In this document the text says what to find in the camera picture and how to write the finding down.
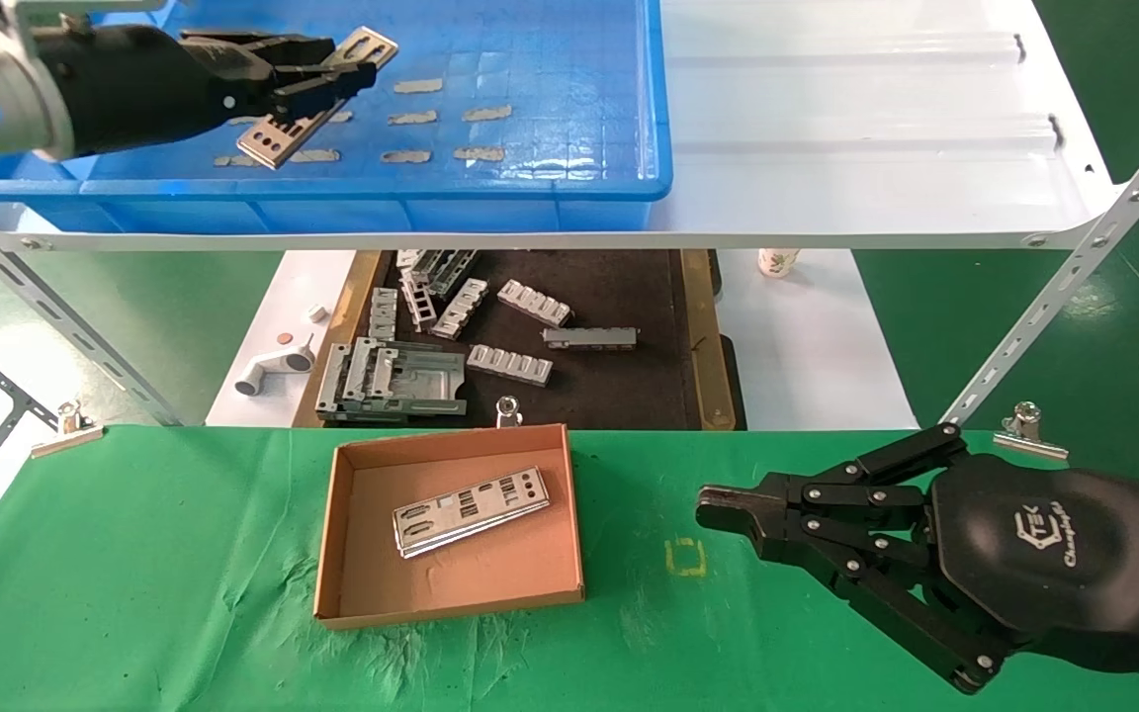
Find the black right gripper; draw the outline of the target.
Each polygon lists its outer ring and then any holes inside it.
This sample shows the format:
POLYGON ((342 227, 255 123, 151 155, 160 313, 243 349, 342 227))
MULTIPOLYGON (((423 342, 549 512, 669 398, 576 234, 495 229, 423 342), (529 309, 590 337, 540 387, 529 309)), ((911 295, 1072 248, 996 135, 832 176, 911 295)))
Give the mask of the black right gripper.
POLYGON ((803 568, 954 689, 977 693, 999 676, 1008 641, 913 595, 931 582, 927 554, 871 533, 913 532, 929 505, 915 478, 948 468, 931 482, 931 530, 954 589, 1019 649, 1139 672, 1139 481, 1001 457, 957 463, 967 455, 958 425, 933 425, 816 475, 702 486, 696 521, 746 537, 761 560, 803 568))

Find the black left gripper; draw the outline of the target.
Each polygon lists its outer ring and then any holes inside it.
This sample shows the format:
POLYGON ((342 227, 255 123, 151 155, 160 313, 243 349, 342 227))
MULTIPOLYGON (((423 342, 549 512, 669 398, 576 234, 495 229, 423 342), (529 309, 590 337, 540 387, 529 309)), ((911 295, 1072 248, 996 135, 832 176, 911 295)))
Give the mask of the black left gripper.
POLYGON ((231 116, 313 118, 376 84, 372 62, 322 66, 335 49, 330 36, 254 31, 190 28, 177 40, 150 26, 36 28, 71 126, 67 158, 186 140, 231 116), (262 66, 267 77, 235 90, 239 69, 262 66))

